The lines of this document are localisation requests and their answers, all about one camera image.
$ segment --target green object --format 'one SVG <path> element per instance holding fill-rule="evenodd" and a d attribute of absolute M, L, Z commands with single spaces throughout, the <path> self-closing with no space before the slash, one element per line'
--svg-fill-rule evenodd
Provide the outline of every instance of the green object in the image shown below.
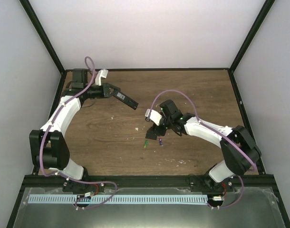
<path fill-rule="evenodd" d="M 147 144 L 148 144 L 148 140 L 145 140 L 144 148 L 146 148 Z"/>

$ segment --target white wall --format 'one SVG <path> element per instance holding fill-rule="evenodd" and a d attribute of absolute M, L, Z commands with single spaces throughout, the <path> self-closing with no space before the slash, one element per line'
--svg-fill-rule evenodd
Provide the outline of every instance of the white wall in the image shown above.
<path fill-rule="evenodd" d="M 30 2 L 70 69 L 230 67 L 264 0 Z"/>
<path fill-rule="evenodd" d="M 32 171 L 29 133 L 48 118 L 60 74 L 18 0 L 0 0 L 0 228 Z"/>
<path fill-rule="evenodd" d="M 290 0 L 275 1 L 235 78 L 290 217 Z"/>

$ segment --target wood grain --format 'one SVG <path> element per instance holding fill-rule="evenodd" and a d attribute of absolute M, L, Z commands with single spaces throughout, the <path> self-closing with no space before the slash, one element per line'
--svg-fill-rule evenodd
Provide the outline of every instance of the wood grain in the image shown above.
<path fill-rule="evenodd" d="M 65 85 L 71 79 L 69 72 Z M 170 130 L 162 137 L 163 146 L 149 140 L 144 148 L 145 133 L 152 125 L 145 121 L 145 111 L 166 89 L 187 94 L 204 120 L 231 127 L 242 125 L 226 71 L 109 72 L 104 82 L 120 87 L 139 106 L 133 110 L 113 97 L 87 100 L 74 116 L 65 137 L 70 157 L 91 175 L 204 174 L 222 160 L 221 150 L 213 144 L 196 137 L 179 137 Z M 183 96 L 172 92 L 162 95 L 155 109 L 167 99 L 173 99 L 183 113 L 193 112 Z"/>

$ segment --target white cable tray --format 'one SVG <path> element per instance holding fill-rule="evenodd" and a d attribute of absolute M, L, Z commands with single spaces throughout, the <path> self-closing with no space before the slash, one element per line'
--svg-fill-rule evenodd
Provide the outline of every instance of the white cable tray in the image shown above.
<path fill-rule="evenodd" d="M 98 204 L 110 195 L 96 195 L 79 203 Z M 28 203 L 72 204 L 77 195 L 30 194 Z M 207 195 L 115 195 L 106 204 L 188 204 L 207 205 Z"/>

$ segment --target black metal frame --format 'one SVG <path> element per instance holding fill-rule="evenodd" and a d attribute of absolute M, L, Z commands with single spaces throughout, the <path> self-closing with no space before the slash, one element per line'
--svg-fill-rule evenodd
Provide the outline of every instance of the black metal frame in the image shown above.
<path fill-rule="evenodd" d="M 203 186 L 201 181 L 202 176 L 188 175 L 188 176 L 90 176 L 90 181 L 114 181 L 120 188 L 190 188 L 192 192 L 202 192 L 205 195 L 221 194 L 222 190 L 210 190 Z M 271 174 L 265 175 L 244 175 L 242 177 L 245 187 L 260 187 L 272 188 L 273 193 L 278 198 L 277 204 L 279 206 L 283 221 L 287 228 L 290 228 L 290 220 L 283 205 L 276 181 Z M 228 186 L 229 190 L 235 187 L 240 187 L 241 183 L 238 178 L 227 179 L 225 183 L 230 181 L 232 186 Z M 16 199 L 12 214 L 10 216 L 7 227 L 14 226 L 15 219 L 21 204 L 24 190 L 26 188 L 63 188 L 64 183 L 67 182 L 63 177 L 51 176 L 44 177 L 38 175 L 26 175 L 18 197 Z M 79 190 L 71 189 L 73 194 L 79 194 Z"/>
<path fill-rule="evenodd" d="M 40 38 L 42 39 L 45 47 L 47 48 L 47 51 L 51 55 L 51 58 L 53 59 L 56 67 L 58 68 L 59 72 L 61 73 L 58 89 L 53 101 L 53 105 L 51 108 L 51 112 L 49 117 L 53 114 L 55 111 L 62 92 L 62 88 L 67 76 L 67 72 L 71 70 L 65 70 L 52 46 L 50 43 L 38 17 L 36 16 L 29 0 L 19 0 L 25 9 L 27 15 L 29 16 L 32 24 L 34 25 L 34 28 L 38 32 Z M 272 7 L 275 0 L 266 0 L 262 9 L 260 10 L 253 26 L 251 27 L 245 41 L 243 42 L 236 58 L 234 59 L 232 65 L 230 68 L 171 68 L 171 69 L 165 69 L 165 68 L 155 68 L 155 69 L 111 69 L 110 71 L 152 71 L 152 70 L 227 70 L 229 74 L 229 78 L 233 87 L 233 91 L 235 93 L 235 97 L 237 100 L 237 104 L 242 116 L 242 120 L 244 123 L 245 128 L 250 132 L 251 136 L 253 137 L 253 133 L 251 130 L 251 125 L 248 120 L 239 89 L 237 87 L 235 78 L 234 78 L 234 71 L 237 68 L 238 64 L 243 58 L 243 55 L 245 54 L 247 48 L 249 47 L 251 41 L 253 40 L 254 36 L 256 35 L 260 25 L 264 21 L 266 15 L 268 14 L 270 8 Z M 287 228 L 290 228 L 290 220 L 288 217 L 288 214 L 285 210 L 285 207 L 283 205 L 276 181 L 274 179 L 273 175 L 265 174 L 265 169 L 262 164 L 262 161 L 259 160 L 257 163 L 258 171 L 260 175 L 245 175 L 242 177 L 244 185 L 246 187 L 271 187 L 275 196 L 278 198 L 278 206 L 280 208 L 282 218 L 284 220 L 284 223 Z M 10 216 L 9 222 L 7 227 L 11 228 L 14 225 L 16 215 L 20 206 L 20 202 L 23 196 L 23 192 L 25 188 L 31 188 L 31 187 L 38 187 L 38 188 L 65 188 L 64 182 L 66 181 L 64 178 L 59 176 L 51 176 L 51 177 L 44 177 L 38 175 L 38 167 L 34 167 L 33 174 L 32 175 L 26 175 L 22 186 L 20 188 L 17 200 L 15 202 L 12 214 Z M 217 190 L 209 190 L 204 188 L 204 186 L 201 183 L 201 177 L 202 176 L 195 176 L 195 175 L 188 175 L 188 176 L 90 176 L 90 181 L 114 181 L 118 184 L 120 188 L 161 188 L 161 187 L 176 187 L 176 188 L 190 188 L 191 191 L 200 191 L 203 194 L 219 194 L 220 189 Z M 230 179 L 232 182 L 232 187 L 239 187 L 240 181 L 238 178 Z M 77 189 L 73 186 L 71 191 L 75 192 Z"/>

